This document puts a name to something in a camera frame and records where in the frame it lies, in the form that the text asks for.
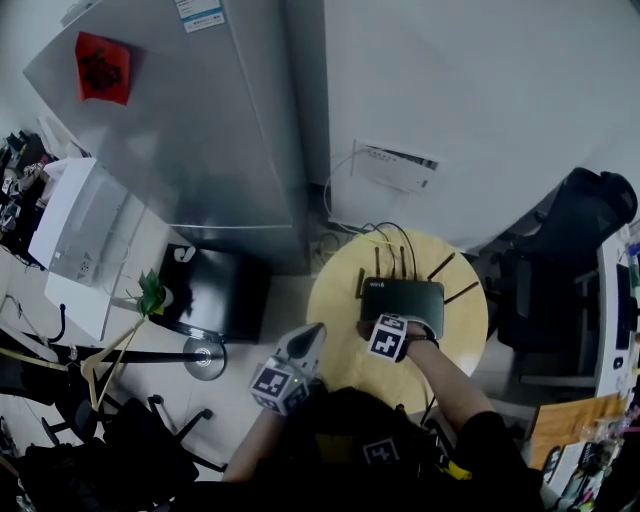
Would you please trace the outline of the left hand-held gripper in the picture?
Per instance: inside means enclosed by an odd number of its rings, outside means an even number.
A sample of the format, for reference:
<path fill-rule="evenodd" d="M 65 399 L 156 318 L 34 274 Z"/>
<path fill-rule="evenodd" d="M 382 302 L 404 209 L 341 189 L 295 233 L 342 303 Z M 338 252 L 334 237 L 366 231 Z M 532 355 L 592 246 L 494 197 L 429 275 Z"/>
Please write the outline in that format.
<path fill-rule="evenodd" d="M 312 323 L 280 338 L 277 356 L 259 367 L 249 386 L 259 406 L 287 416 L 311 396 L 326 335 L 323 323 Z"/>

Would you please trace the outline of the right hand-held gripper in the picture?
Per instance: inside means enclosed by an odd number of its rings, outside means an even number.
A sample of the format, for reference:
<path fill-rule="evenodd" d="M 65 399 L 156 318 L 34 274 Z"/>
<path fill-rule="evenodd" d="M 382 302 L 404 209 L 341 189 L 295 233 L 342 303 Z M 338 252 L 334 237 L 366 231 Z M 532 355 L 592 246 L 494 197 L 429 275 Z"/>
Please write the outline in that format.
<path fill-rule="evenodd" d="M 436 344 L 433 329 L 417 317 L 382 314 L 374 324 L 368 340 L 368 353 L 399 363 L 404 360 L 409 346 L 415 341 Z"/>

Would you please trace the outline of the black router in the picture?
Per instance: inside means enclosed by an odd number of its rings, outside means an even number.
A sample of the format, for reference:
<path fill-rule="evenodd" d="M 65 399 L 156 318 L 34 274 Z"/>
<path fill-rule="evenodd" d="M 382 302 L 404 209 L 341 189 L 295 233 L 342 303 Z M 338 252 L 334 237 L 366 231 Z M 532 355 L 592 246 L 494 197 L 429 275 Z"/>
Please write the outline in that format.
<path fill-rule="evenodd" d="M 444 285 L 432 281 L 455 257 L 451 253 L 430 275 L 429 280 L 395 279 L 380 276 L 379 256 L 375 256 L 374 277 L 366 277 L 365 270 L 359 270 L 355 298 L 360 300 L 362 322 L 374 322 L 382 314 L 397 314 L 412 322 L 421 322 L 435 340 L 444 334 L 445 306 L 479 286 L 473 282 L 458 293 L 446 298 Z"/>

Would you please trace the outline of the person's right forearm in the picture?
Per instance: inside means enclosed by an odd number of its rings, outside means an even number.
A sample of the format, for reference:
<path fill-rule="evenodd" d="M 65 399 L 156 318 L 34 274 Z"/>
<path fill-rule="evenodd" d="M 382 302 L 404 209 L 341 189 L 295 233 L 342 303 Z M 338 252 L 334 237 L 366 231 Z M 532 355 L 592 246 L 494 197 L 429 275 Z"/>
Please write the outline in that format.
<path fill-rule="evenodd" d="M 432 342 L 414 341 L 407 355 L 430 385 L 442 415 L 456 432 L 474 416 L 493 412 L 489 399 Z"/>

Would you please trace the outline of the person's left forearm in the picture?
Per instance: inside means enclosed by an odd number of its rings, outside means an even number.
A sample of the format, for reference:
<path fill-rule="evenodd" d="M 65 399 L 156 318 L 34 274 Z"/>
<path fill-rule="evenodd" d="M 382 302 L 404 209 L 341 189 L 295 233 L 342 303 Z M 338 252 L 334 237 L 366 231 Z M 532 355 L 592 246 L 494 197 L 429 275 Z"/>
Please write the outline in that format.
<path fill-rule="evenodd" d="M 259 462 L 274 452 L 285 422 L 284 416 L 263 409 L 234 452 L 222 480 L 231 483 L 251 480 Z"/>

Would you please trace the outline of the round wooden side table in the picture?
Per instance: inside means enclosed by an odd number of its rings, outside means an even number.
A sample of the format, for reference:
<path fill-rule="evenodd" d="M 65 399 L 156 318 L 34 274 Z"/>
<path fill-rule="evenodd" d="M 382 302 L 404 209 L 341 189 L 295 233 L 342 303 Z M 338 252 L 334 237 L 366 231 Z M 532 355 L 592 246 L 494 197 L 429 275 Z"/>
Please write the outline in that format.
<path fill-rule="evenodd" d="M 444 285 L 446 298 L 478 282 L 479 286 L 445 306 L 441 351 L 465 374 L 476 369 L 488 334 L 488 308 L 480 279 L 465 256 L 446 241 L 414 230 L 387 227 L 380 232 L 355 237 L 325 263 L 312 287 L 306 320 L 321 322 L 327 330 L 318 372 L 327 388 L 335 391 L 354 387 L 409 414 L 425 411 L 432 390 L 410 360 L 386 362 L 367 352 L 367 343 L 356 330 L 360 300 L 355 298 L 359 270 L 366 277 L 380 276 L 427 281 L 429 275 L 451 254 L 454 259 L 432 281 Z"/>

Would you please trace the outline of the black coat rack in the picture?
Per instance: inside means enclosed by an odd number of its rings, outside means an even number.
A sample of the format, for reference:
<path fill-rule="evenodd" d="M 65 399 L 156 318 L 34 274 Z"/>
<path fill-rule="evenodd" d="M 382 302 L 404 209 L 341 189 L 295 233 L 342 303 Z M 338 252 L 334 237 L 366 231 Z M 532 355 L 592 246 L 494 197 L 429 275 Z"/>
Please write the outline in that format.
<path fill-rule="evenodd" d="M 23 332 L 0 317 L 0 347 L 29 357 L 58 363 L 67 368 L 73 364 L 81 367 L 88 357 L 104 349 L 72 344 L 62 345 L 60 341 L 66 333 L 64 304 L 59 306 L 59 315 L 60 329 L 54 337 L 43 337 L 34 328 Z M 182 363 L 194 378 L 203 381 L 217 379 L 224 372 L 227 364 L 226 347 L 221 343 L 208 340 L 188 339 L 180 353 L 135 351 L 131 348 L 131 344 L 120 364 Z M 100 365 L 116 364 L 115 360 L 119 353 L 119 350 L 112 353 Z"/>

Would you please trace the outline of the green potted plant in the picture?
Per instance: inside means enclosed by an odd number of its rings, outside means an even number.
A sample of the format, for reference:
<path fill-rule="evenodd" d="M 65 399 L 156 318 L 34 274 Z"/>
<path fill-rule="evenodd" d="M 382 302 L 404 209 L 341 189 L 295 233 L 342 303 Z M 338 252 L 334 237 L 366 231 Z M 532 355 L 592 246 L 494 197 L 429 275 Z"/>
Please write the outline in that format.
<path fill-rule="evenodd" d="M 174 301 L 174 295 L 161 281 L 158 273 L 150 269 L 142 272 L 137 280 L 140 293 L 133 295 L 127 292 L 130 300 L 135 302 L 136 310 L 143 318 L 153 314 L 162 314 Z"/>

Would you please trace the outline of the person's black shirt torso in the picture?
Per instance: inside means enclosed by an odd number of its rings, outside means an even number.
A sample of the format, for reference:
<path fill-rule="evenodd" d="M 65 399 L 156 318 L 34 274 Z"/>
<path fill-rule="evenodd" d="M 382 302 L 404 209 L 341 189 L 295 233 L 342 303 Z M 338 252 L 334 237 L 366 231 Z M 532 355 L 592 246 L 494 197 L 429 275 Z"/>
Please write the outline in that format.
<path fill-rule="evenodd" d="M 248 480 L 196 482 L 169 510 L 544 512 L 541 485 L 494 412 L 469 419 L 446 456 L 404 412 L 344 388 L 297 408 Z"/>

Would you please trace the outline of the black office chair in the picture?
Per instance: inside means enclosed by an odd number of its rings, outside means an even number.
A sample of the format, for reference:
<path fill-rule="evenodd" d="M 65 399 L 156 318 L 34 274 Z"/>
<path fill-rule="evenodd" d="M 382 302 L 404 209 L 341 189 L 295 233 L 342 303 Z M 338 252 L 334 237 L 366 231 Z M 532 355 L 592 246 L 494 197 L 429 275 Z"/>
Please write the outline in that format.
<path fill-rule="evenodd" d="M 200 466 L 224 473 L 226 463 L 210 462 L 182 441 L 201 420 L 203 409 L 172 433 L 157 406 L 130 399 L 120 406 L 102 438 L 81 445 L 32 446 L 18 460 L 21 484 L 38 512 L 148 512 L 189 490 Z"/>
<path fill-rule="evenodd" d="M 638 199 L 611 172 L 576 168 L 557 188 L 532 235 L 494 257 L 500 275 L 486 280 L 498 305 L 498 340 L 517 352 L 560 352 L 580 341 L 582 313 L 595 302 L 577 279 L 597 267 L 597 250 L 630 223 Z"/>

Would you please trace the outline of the orange wooden desk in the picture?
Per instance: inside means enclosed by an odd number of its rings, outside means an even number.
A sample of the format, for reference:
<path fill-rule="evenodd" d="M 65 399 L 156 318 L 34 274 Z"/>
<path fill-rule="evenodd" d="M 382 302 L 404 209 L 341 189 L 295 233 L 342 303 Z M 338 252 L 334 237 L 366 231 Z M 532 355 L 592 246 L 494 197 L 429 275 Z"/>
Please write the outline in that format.
<path fill-rule="evenodd" d="M 594 428 L 601 419 L 618 419 L 625 410 L 617 394 L 541 406 L 531 434 L 529 466 L 541 470 L 553 448 L 579 442 L 584 428 Z"/>

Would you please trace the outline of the rainbow coloured notebook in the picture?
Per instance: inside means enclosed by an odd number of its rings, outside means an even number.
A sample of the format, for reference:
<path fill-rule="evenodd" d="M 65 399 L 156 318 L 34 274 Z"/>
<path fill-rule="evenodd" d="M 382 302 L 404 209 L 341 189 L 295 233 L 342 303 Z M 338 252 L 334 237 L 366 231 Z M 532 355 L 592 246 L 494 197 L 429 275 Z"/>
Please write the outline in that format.
<path fill-rule="evenodd" d="M 561 487 L 562 489 L 566 487 L 579 465 L 585 446 L 585 442 L 564 446 L 552 480 L 556 487 Z"/>

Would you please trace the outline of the white desk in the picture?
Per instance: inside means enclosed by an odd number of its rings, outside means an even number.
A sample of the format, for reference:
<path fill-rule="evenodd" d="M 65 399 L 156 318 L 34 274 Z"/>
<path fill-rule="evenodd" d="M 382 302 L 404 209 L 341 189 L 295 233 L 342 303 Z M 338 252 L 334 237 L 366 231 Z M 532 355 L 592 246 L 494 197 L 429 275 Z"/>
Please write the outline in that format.
<path fill-rule="evenodd" d="M 635 369 L 640 357 L 640 346 L 635 343 L 635 332 L 630 333 L 630 344 L 627 350 L 616 349 L 617 332 L 617 277 L 616 265 L 629 267 L 631 258 L 628 254 L 630 242 L 629 228 L 624 226 L 611 235 L 598 249 L 599 273 L 599 348 L 596 364 L 596 397 L 617 394 L 627 399 L 635 386 Z M 614 369 L 613 362 L 623 357 L 621 368 Z"/>

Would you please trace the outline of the black keyboard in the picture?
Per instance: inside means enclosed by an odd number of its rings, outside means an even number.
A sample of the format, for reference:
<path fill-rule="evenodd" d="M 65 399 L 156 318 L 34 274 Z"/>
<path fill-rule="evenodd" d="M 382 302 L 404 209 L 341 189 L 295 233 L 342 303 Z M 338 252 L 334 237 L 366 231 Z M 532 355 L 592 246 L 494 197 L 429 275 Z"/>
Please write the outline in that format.
<path fill-rule="evenodd" d="M 617 277 L 617 332 L 616 332 L 616 349 L 627 350 L 630 344 L 631 327 L 631 278 L 630 270 L 627 266 L 616 265 Z"/>

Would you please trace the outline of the silver refrigerator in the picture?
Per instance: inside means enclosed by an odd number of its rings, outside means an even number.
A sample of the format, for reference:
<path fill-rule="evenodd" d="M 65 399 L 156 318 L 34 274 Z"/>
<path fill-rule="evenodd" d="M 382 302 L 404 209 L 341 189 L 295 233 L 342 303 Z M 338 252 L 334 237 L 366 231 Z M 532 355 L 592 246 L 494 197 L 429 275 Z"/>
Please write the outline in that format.
<path fill-rule="evenodd" d="M 187 34 L 174 0 L 97 0 L 24 75 L 80 145 L 195 246 L 273 272 L 310 263 L 307 179 L 283 0 L 220 0 Z M 80 32 L 126 46 L 126 106 L 79 95 Z"/>

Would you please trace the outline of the white cabinet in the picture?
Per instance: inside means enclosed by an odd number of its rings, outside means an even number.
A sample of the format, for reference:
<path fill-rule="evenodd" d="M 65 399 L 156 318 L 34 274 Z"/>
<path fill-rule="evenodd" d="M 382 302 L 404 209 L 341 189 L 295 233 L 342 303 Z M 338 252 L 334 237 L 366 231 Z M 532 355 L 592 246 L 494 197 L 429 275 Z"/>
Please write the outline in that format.
<path fill-rule="evenodd" d="M 93 158 L 45 168 L 52 191 L 29 245 L 48 272 L 44 294 L 102 341 L 113 307 L 134 310 L 138 277 L 183 238 Z"/>

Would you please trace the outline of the red paper decoration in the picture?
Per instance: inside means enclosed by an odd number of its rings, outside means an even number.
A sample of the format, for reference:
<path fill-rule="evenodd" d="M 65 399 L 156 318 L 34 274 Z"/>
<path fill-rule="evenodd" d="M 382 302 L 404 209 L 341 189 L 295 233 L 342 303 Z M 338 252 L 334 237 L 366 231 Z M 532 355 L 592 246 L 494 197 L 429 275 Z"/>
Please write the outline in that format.
<path fill-rule="evenodd" d="M 130 92 L 131 55 L 119 43 L 80 32 L 75 44 L 79 95 L 126 106 Z"/>

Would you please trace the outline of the white blue label sticker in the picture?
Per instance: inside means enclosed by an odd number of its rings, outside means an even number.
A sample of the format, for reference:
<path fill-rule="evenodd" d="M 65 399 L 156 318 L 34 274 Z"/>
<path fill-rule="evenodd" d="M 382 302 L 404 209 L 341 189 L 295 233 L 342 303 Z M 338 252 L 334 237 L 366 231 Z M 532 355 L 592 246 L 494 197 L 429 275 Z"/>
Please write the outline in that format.
<path fill-rule="evenodd" d="M 225 23 L 220 0 L 174 0 L 187 34 Z"/>

